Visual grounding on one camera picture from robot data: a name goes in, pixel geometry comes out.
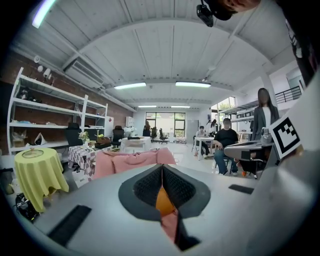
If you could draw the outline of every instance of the arched ceiling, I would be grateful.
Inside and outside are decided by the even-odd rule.
[[[147,103],[194,108],[237,95],[240,82],[290,47],[284,16],[274,1],[203,24],[200,0],[57,1],[39,29],[31,20],[13,49],[39,55],[63,72],[82,59],[104,81],[104,93],[136,107]],[[209,89],[177,88],[175,81],[202,81]],[[147,87],[115,90],[145,81]]]

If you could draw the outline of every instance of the man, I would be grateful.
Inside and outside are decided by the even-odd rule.
[[[196,137],[209,137],[206,132],[205,132],[205,127],[204,126],[200,126],[199,130],[196,132],[195,134]],[[207,158],[207,157],[213,157],[213,154],[210,154],[209,151],[209,147],[206,143],[204,143],[203,141],[201,141],[201,155],[203,156],[203,158]]]
[[[233,14],[256,8],[261,0],[204,0],[212,14],[227,21]],[[318,21],[317,1],[273,0],[282,9],[293,53],[308,86],[320,63],[320,36],[316,28]]]
[[[225,118],[223,120],[223,129],[217,132],[213,143],[216,145],[214,152],[214,160],[219,167],[219,174],[225,175],[228,170],[224,158],[226,157],[224,148],[226,146],[238,143],[237,133],[231,129],[231,120]],[[233,158],[230,159],[232,164],[232,175],[238,175],[238,167]]]

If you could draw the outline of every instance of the gray blazer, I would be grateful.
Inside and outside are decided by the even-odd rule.
[[[271,120],[270,123],[273,124],[279,119],[279,112],[275,106],[272,106],[273,111],[271,111]],[[254,121],[252,129],[252,141],[260,140],[261,130],[263,127],[266,127],[266,117],[265,112],[262,107],[258,106],[254,109]]]

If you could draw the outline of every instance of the air conditioner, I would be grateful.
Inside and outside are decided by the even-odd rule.
[[[103,88],[101,75],[81,58],[75,59],[65,69],[66,75],[90,88]]]

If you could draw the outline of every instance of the brick wall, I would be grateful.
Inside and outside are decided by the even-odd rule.
[[[37,71],[38,65],[20,54],[17,54],[13,51],[9,51],[6,61],[2,65],[2,69],[0,70],[0,80],[13,84],[15,83],[16,77],[19,73],[20,68],[23,67],[22,74],[25,76],[30,76],[31,78],[37,78],[39,81],[43,81],[43,74]],[[81,87],[80,85],[70,81],[66,77],[59,75],[55,72],[52,73],[54,77],[54,87],[57,87],[61,90],[66,92],[72,93],[74,95],[78,95],[80,97],[84,97],[88,95],[91,101],[100,103],[105,105],[108,103],[108,110],[107,115],[114,118],[114,125],[115,126],[125,126],[126,117],[132,117],[133,113],[109,100],[106,98],[90,91],[86,90],[85,88]],[[62,100],[56,97],[51,97],[49,95],[32,92],[34,97],[37,99],[41,99],[42,103],[53,105],[56,107],[61,107],[64,109],[71,109],[74,110],[75,105],[73,102]],[[94,108],[87,107],[87,113],[95,114],[96,110]],[[37,109],[30,109],[24,107],[16,107],[15,108],[15,120],[18,121],[30,121],[32,123],[37,123],[39,125],[44,125],[46,122],[54,122],[57,125],[66,126],[68,122],[72,122],[73,116],[67,114],[60,114],[48,111],[41,111]],[[95,120],[92,118],[85,119],[86,125],[94,125]],[[17,132],[25,130],[25,128],[15,128]],[[60,129],[39,129],[39,128],[27,128],[27,142],[34,142],[38,133],[42,133],[44,138],[47,141],[57,141],[57,140],[64,140],[64,131]],[[0,127],[0,148],[2,149],[2,154],[8,154],[8,145],[7,145],[7,127],[1,126]]]

